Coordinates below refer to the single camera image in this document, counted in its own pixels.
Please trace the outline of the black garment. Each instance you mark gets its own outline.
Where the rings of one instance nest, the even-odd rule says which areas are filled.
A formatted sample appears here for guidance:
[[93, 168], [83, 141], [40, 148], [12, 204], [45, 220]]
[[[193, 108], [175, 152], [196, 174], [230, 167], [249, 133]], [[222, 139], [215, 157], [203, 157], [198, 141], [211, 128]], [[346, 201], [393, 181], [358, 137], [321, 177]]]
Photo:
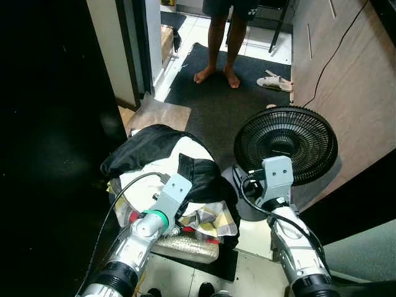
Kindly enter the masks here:
[[232, 184], [221, 175], [220, 167], [212, 160], [192, 158], [179, 153], [176, 173], [192, 184], [183, 204], [187, 202], [235, 204], [237, 201], [237, 195]]
[[105, 178], [113, 179], [127, 171], [141, 170], [150, 162], [169, 157], [176, 143], [184, 137], [195, 139], [186, 131], [164, 124], [142, 128], [107, 156], [101, 164], [101, 173]]

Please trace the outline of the brown wooden cabinet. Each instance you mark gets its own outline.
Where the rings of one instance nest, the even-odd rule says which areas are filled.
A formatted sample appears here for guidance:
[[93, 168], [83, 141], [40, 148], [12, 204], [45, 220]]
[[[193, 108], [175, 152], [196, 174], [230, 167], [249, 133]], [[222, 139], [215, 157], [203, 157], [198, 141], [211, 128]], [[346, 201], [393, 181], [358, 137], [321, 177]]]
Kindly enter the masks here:
[[344, 165], [328, 193], [396, 147], [395, 48], [374, 0], [299, 0], [292, 42], [293, 102], [329, 122]]

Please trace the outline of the grey appliance top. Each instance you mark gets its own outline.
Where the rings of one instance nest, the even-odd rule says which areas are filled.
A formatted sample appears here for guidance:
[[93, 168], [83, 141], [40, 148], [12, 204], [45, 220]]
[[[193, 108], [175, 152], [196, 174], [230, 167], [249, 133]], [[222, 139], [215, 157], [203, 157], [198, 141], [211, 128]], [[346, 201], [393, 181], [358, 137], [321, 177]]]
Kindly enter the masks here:
[[396, 279], [396, 221], [325, 246], [331, 275], [359, 283]]

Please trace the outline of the black floor fan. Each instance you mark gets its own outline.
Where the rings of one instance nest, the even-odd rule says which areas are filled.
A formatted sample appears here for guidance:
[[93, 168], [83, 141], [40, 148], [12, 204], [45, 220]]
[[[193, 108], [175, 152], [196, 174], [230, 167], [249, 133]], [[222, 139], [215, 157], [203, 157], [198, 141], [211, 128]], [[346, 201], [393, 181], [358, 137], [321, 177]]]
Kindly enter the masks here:
[[[292, 160], [295, 186], [303, 186], [324, 176], [338, 157], [338, 141], [333, 128], [319, 113], [299, 106], [266, 108], [245, 122], [234, 139], [234, 166], [230, 173], [238, 193], [241, 218], [260, 222], [266, 210], [257, 206], [265, 189], [261, 162], [286, 156]], [[299, 214], [293, 202], [289, 206]]]

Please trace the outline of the beige sandal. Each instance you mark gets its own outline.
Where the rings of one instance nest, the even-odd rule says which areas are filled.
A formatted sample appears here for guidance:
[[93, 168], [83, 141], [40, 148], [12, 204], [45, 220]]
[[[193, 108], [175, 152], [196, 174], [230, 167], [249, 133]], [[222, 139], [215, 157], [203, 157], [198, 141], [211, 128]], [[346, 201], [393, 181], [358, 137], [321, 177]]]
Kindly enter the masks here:
[[278, 90], [286, 93], [291, 93], [293, 91], [293, 85], [269, 85], [265, 82], [265, 77], [260, 77], [257, 79], [256, 83], [260, 87], [269, 88], [269, 90]]
[[265, 82], [269, 85], [293, 85], [292, 81], [284, 79], [283, 77], [273, 73], [269, 69], [265, 70], [265, 73], [267, 74], [267, 76], [265, 77]]

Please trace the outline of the black chair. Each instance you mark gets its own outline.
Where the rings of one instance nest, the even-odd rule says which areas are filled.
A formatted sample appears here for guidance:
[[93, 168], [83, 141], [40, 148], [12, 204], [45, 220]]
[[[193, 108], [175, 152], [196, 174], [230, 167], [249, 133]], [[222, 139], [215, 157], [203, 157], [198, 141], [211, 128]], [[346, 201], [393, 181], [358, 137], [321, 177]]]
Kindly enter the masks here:
[[260, 0], [259, 5], [265, 9], [272, 9], [273, 11], [279, 11], [279, 17], [277, 18], [277, 25], [274, 29], [272, 41], [269, 46], [269, 53], [274, 51], [277, 40], [279, 39], [283, 23], [285, 23], [286, 14], [290, 8], [292, 0]]

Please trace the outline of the dark floor mat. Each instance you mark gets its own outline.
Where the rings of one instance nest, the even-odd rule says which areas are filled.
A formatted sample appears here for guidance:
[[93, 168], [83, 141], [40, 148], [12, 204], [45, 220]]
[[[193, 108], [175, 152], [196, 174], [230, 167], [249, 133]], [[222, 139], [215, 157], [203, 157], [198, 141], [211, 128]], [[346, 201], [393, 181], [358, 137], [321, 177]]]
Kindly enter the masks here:
[[199, 138], [215, 161], [234, 158], [236, 133], [249, 117], [267, 105], [287, 105], [290, 96], [285, 92], [257, 85], [257, 79], [267, 70], [290, 78], [291, 67], [277, 62], [238, 56], [235, 73], [240, 88], [230, 88], [225, 75], [212, 74], [201, 83], [194, 82], [195, 74], [209, 63], [209, 49], [193, 43], [182, 63], [181, 70], [171, 84], [166, 102], [190, 108], [186, 131]]

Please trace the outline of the white garment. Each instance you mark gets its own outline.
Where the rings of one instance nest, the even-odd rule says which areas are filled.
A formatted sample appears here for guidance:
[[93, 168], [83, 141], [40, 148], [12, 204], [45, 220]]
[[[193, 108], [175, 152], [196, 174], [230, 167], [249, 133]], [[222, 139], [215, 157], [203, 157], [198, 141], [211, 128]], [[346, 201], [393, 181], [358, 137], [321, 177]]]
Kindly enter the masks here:
[[[127, 171], [119, 176], [118, 179], [130, 179], [130, 181], [117, 195], [121, 196], [121, 194], [129, 189], [136, 181], [141, 181], [142, 178], [146, 178], [146, 176], [155, 176], [164, 185], [171, 175], [176, 174], [176, 170], [178, 169], [179, 153], [183, 153], [184, 155], [192, 158], [203, 158], [214, 161], [212, 156], [210, 156], [209, 151], [204, 146], [198, 144], [195, 140], [184, 137], [176, 143], [176, 146], [173, 148], [169, 157], [150, 162], [146, 166], [142, 167], [141, 170]], [[189, 202], [182, 205], [180, 215], [184, 213], [188, 203]]]

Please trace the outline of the red cloth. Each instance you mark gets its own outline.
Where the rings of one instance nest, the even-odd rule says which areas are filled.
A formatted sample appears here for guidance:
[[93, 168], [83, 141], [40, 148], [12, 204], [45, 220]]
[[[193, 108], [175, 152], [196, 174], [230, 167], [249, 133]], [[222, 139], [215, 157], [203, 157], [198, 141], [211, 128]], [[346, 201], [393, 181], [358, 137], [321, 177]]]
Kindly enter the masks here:
[[212, 245], [220, 244], [220, 240], [218, 240], [218, 238], [203, 234], [192, 227], [184, 226], [182, 227], [182, 231], [185, 232], [190, 237], [197, 239], [198, 241], [206, 241], [206, 243], [210, 243]]

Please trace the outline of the person in dark shorts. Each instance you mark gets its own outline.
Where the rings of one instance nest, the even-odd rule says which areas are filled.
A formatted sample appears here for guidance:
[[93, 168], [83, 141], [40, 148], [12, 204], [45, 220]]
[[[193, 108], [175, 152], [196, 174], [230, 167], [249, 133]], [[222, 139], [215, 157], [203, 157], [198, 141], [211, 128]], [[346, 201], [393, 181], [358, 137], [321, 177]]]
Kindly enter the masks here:
[[256, 16], [258, 6], [259, 0], [203, 0], [202, 12], [210, 17], [207, 65], [195, 74], [195, 83], [202, 83], [217, 71], [221, 43], [227, 36], [227, 57], [222, 72], [230, 88], [240, 88], [241, 81], [235, 74], [234, 64], [245, 40], [247, 24]]

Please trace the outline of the small black mat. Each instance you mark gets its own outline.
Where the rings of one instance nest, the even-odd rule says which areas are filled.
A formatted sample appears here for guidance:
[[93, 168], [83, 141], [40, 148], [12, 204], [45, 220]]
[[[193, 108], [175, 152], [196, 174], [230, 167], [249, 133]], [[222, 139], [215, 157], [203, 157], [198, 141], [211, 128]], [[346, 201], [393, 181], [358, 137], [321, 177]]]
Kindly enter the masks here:
[[222, 280], [229, 282], [235, 282], [236, 280], [239, 252], [224, 245], [220, 245], [220, 255], [218, 256], [218, 259], [212, 261], [212, 263], [209, 264], [202, 264], [195, 261], [166, 256], [164, 254], [159, 254], [158, 252], [153, 252], [153, 254], [176, 261], [177, 263], [189, 266], [190, 268], [214, 275], [215, 277]]

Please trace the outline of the beige woven laundry basket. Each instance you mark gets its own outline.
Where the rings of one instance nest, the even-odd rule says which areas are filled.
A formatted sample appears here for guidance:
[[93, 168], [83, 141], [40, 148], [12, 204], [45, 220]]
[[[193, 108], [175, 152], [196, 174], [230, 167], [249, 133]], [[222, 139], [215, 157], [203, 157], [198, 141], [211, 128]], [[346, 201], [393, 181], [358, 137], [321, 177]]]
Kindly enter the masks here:
[[206, 241], [198, 241], [182, 230], [173, 230], [156, 241], [151, 249], [166, 256], [209, 264], [218, 259], [220, 244], [212, 245]]

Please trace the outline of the black robot right foot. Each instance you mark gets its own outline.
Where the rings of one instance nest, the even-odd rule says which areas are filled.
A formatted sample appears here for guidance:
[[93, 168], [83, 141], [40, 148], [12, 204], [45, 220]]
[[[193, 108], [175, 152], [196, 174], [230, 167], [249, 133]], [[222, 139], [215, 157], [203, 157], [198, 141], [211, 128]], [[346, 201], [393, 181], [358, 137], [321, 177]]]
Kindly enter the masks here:
[[215, 288], [210, 282], [201, 283], [198, 289], [197, 297], [212, 297], [215, 294]]

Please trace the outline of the brown flat board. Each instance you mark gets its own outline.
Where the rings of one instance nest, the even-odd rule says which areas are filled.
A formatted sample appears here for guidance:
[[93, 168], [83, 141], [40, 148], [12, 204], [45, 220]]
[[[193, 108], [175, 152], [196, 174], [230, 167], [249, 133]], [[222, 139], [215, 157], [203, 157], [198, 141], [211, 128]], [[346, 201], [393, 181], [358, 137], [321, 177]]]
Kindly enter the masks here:
[[131, 113], [131, 117], [124, 123], [130, 135], [136, 131], [154, 124], [164, 124], [178, 131], [186, 130], [191, 109], [186, 106], [174, 105], [156, 99], [146, 99], [138, 110]]

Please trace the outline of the cardboard box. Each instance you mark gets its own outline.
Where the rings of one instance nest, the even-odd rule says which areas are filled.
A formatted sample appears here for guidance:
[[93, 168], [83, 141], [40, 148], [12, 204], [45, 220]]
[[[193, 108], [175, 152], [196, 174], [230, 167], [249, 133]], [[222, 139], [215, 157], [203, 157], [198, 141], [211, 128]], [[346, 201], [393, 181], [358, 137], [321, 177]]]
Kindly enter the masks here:
[[169, 25], [161, 25], [161, 61], [162, 67], [166, 67], [170, 61], [171, 52], [174, 49], [174, 28]]

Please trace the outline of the sliding door frame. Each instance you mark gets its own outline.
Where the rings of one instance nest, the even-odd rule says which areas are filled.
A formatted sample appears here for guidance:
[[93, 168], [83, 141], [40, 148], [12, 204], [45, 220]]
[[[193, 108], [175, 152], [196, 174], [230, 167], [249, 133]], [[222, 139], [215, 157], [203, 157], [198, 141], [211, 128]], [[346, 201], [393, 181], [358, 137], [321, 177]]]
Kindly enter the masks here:
[[162, 72], [160, 0], [85, 0], [116, 104], [136, 111]]

